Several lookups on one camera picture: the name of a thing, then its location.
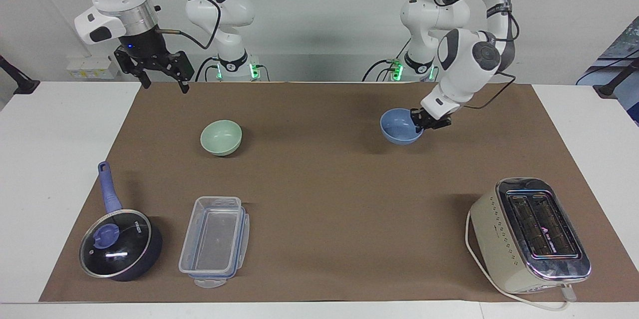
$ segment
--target plastic container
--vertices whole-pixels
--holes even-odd
[[[415,124],[410,118],[410,110],[405,108],[395,108],[385,112],[379,120],[379,126],[389,142],[400,146],[417,141],[424,133],[424,130],[415,132]]]
[[[242,128],[234,121],[222,119],[206,126],[200,144],[209,153],[223,157],[233,153],[242,142]]]
[[[249,214],[235,197],[200,197],[191,213],[178,269],[197,286],[215,288],[242,268]]]

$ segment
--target white table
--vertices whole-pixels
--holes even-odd
[[[0,112],[0,318],[636,318],[639,303],[38,304],[66,237],[139,89],[132,82],[43,82]],[[639,267],[639,129],[590,87],[535,85],[591,190]]]

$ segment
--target pan lid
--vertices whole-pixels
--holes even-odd
[[[107,278],[132,267],[151,241],[151,225],[137,210],[118,210],[100,218],[84,235],[80,263],[90,276]]]

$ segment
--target white wall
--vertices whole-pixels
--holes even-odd
[[[64,58],[83,51],[68,24],[90,6],[90,0],[52,0],[53,8],[62,14],[57,19],[52,19],[54,9],[42,10],[42,0],[0,1],[0,51],[32,76],[67,80]],[[153,1],[162,5],[162,27],[205,37],[187,21],[185,0]],[[257,17],[241,32],[249,50],[260,55],[264,64],[271,60],[271,75],[278,80],[360,80],[370,63],[395,56],[408,38],[399,20],[406,0],[252,1]],[[469,27],[481,28],[485,9],[479,0],[468,1],[475,10]],[[522,35],[509,71],[521,82],[533,83],[573,83],[637,16],[639,8],[639,0],[513,1]],[[169,37],[168,42],[170,50],[185,50],[195,65],[205,57],[186,39]],[[114,40],[89,50],[108,55],[116,46]]]
[[[8,76],[0,73],[0,110],[9,102],[11,94],[16,89],[16,85],[13,85],[13,81]]]

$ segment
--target toaster power cord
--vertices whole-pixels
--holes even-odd
[[[571,302],[577,301],[577,297],[575,296],[575,292],[573,291],[573,287],[571,285],[563,285],[563,287],[561,288],[562,294],[564,295],[564,298],[566,299],[566,301],[563,303],[563,305],[561,305],[561,307],[558,307],[558,308],[544,306],[539,303],[527,301],[526,299],[522,299],[518,296],[514,296],[513,294],[510,294],[501,290],[495,284],[492,278],[490,278],[486,269],[484,269],[484,267],[481,265],[481,262],[479,262],[479,259],[475,255],[475,252],[470,248],[470,244],[468,243],[468,227],[469,226],[470,226],[470,210],[468,211],[468,215],[466,215],[466,248],[468,248],[468,251],[470,251],[470,255],[473,256],[475,263],[477,263],[477,266],[479,267],[479,269],[481,269],[481,272],[484,273],[484,276],[486,276],[486,279],[490,282],[490,284],[493,285],[493,287],[495,287],[495,289],[497,289],[498,292],[516,301],[520,301],[522,303],[525,303],[530,306],[534,306],[539,309],[550,310],[551,312],[561,312],[562,310],[565,310],[566,308],[568,308],[568,305],[570,305]]]

